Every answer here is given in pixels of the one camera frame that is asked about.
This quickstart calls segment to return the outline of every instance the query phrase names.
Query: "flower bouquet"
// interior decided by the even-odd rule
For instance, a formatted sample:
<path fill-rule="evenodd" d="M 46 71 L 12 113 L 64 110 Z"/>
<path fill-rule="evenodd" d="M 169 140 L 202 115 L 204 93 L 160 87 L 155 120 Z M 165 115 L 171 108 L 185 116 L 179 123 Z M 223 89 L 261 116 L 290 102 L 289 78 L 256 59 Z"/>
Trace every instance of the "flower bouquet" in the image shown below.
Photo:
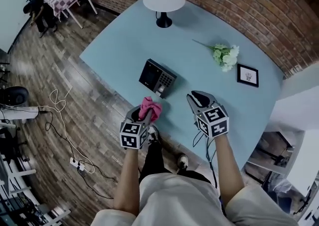
<path fill-rule="evenodd" d="M 209 48 L 212 51 L 213 58 L 221 66 L 223 72 L 228 72 L 237 63 L 237 56 L 239 53 L 239 46 L 231 46 L 228 48 L 223 44 L 216 44 L 215 46 L 208 46 L 199 41 L 199 44 Z"/>

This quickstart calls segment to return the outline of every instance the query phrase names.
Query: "white power strip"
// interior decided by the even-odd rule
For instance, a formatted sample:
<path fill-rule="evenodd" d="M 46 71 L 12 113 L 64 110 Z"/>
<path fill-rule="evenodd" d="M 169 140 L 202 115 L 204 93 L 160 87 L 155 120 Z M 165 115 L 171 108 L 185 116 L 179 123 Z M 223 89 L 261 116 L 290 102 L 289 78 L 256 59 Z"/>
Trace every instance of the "white power strip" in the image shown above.
<path fill-rule="evenodd" d="M 73 160 L 74 160 L 74 159 L 71 157 L 71 158 L 70 158 L 70 164 L 73 165 L 73 166 L 75 166 L 76 168 L 78 168 L 78 166 L 79 166 L 79 165 L 78 165 L 79 161 L 74 160 L 75 162 L 73 162 Z M 79 167 L 80 167 L 79 169 L 80 169 L 81 171 L 84 170 L 84 165 L 83 165 L 81 162 L 80 162 L 80 166 L 79 166 Z"/>

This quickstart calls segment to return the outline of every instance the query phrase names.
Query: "sneaker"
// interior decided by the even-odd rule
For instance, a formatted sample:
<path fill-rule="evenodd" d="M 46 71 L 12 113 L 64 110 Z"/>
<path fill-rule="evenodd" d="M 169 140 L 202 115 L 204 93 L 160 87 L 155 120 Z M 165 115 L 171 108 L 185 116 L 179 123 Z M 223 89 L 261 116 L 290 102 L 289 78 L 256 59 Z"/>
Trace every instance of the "sneaker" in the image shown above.
<path fill-rule="evenodd" d="M 43 35 L 45 34 L 45 32 L 47 32 L 47 31 L 48 31 L 48 28 L 46 27 L 46 28 L 44 29 L 44 31 L 40 33 L 39 38 L 42 38 L 42 36 L 43 36 Z"/>
<path fill-rule="evenodd" d="M 186 170 L 186 168 L 188 167 L 188 157 L 185 154 L 180 155 L 180 157 L 178 158 L 177 167 L 177 172 L 179 172 L 180 170 Z"/>
<path fill-rule="evenodd" d="M 160 140 L 159 140 L 159 131 L 158 129 L 154 126 L 154 125 L 151 125 L 150 126 L 150 129 L 149 129 L 149 144 L 152 144 L 152 143 L 160 143 Z"/>

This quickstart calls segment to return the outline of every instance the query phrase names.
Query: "picture frame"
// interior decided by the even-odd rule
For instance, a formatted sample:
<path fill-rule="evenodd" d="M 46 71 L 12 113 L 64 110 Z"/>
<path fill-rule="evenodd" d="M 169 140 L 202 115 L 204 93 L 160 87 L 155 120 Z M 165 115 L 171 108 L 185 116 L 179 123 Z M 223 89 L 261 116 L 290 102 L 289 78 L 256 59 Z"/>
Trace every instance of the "picture frame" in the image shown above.
<path fill-rule="evenodd" d="M 246 65 L 237 64 L 237 82 L 258 88 L 258 70 Z"/>

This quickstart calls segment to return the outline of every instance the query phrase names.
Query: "brick wall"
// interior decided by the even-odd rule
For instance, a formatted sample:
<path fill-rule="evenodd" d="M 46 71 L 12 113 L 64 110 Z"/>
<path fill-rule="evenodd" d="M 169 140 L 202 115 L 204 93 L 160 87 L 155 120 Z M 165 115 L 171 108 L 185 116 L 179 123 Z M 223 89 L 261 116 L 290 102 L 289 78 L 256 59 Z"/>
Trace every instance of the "brick wall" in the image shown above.
<path fill-rule="evenodd" d="M 123 12 L 137 0 L 93 0 Z M 258 45 L 286 74 L 319 59 L 319 0 L 188 0 Z"/>

